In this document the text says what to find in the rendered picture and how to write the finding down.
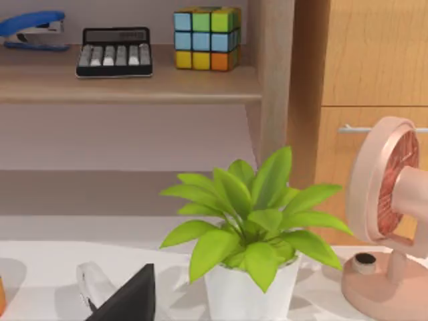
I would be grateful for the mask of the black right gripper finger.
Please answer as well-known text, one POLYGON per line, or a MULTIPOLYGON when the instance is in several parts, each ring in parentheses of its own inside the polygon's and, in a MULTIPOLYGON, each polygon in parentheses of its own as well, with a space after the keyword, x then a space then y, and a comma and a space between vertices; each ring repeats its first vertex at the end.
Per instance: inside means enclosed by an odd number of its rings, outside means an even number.
POLYGON ((85 321, 154 321, 154 264, 145 264, 85 321))

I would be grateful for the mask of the green plant in white pot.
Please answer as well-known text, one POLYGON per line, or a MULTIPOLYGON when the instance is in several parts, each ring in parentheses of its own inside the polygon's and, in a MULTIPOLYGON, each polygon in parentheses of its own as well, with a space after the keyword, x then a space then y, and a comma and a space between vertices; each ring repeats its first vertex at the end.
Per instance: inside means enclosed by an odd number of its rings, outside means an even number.
POLYGON ((289 186, 292 150, 275 151, 258 169, 237 159, 210 177, 181 173, 162 195, 186 200, 187 220, 162 247, 194 241, 189 281, 204 279, 211 321, 287 321, 301 255, 337 270, 342 264, 313 227, 347 225, 316 206, 340 191, 321 183, 289 186))

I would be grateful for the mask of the wooden open shelf unit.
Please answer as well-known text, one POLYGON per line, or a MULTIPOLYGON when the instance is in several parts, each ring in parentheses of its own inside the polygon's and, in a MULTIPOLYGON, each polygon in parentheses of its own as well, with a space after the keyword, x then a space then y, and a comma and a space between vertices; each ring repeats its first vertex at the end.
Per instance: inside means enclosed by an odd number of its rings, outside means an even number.
POLYGON ((244 2, 231 72, 177 70, 154 45, 151 78, 75 77, 78 49, 0 49, 0 241, 159 238, 180 172, 259 165, 286 141, 296 0, 244 2))

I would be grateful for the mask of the black calculator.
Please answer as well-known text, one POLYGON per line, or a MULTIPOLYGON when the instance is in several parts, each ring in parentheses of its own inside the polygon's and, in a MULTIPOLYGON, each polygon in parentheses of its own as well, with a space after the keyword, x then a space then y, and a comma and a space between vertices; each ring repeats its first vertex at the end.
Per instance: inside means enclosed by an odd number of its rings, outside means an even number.
POLYGON ((79 78, 137 78, 153 74, 150 29, 91 27, 82 32, 79 78))

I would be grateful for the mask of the wooden drawer front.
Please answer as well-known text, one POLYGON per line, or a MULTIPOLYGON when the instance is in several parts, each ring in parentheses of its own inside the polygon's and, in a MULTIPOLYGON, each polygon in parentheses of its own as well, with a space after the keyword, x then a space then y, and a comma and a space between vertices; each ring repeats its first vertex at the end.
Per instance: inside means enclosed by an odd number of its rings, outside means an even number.
MULTIPOLYGON (((334 183, 342 185, 343 191, 335 194, 317 207, 338 218, 345 219, 345 195, 348 177, 354 158, 362 142, 365 132, 341 133, 338 129, 345 124, 352 127, 371 127, 384 116, 398 116, 412 120, 417 128, 428 128, 428 106, 389 106, 389 107, 323 107, 321 111, 318 154, 316 163, 315 183, 334 183)), ((420 167, 428 171, 428 133, 417 133, 420 151, 420 167)), ((409 215, 405 215, 395 233, 413 238, 417 223, 409 215)), ((362 245, 361 242, 348 234, 334 229, 311 228, 332 245, 362 245)))

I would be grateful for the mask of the pink desk fan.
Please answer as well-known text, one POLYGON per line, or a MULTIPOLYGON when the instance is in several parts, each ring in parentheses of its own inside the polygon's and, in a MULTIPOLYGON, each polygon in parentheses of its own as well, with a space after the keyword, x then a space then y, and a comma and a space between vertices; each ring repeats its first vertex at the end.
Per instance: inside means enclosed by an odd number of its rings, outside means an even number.
POLYGON ((353 164, 346 220, 360 240, 385 251, 359 252, 346 261, 346 300, 376 321, 428 321, 428 171, 419 167, 414 124, 381 118, 353 164))

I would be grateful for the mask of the colourful puzzle cube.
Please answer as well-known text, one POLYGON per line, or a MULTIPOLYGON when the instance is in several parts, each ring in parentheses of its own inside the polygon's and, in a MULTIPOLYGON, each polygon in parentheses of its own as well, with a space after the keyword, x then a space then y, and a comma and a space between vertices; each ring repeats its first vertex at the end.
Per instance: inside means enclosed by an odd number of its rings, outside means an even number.
POLYGON ((240 64, 240 8, 182 8, 173 25, 176 68, 228 72, 240 64))

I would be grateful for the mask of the blue stapler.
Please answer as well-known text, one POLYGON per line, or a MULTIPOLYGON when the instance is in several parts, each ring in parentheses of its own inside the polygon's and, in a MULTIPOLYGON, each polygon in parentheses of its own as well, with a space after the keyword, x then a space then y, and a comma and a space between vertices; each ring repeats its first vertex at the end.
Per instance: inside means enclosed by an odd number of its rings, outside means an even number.
POLYGON ((64 32, 66 14, 58 10, 23 13, 0 21, 0 38, 8 49, 36 51, 67 51, 68 44, 49 44, 38 39, 39 35, 64 32))

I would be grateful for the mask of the wooden cupboard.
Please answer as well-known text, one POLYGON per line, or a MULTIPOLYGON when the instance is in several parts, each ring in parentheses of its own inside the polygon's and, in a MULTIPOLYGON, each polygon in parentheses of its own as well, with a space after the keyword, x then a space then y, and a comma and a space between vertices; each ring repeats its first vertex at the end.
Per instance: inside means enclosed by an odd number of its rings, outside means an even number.
POLYGON ((428 106, 428 0, 296 0, 291 183, 315 183, 323 107, 428 106))

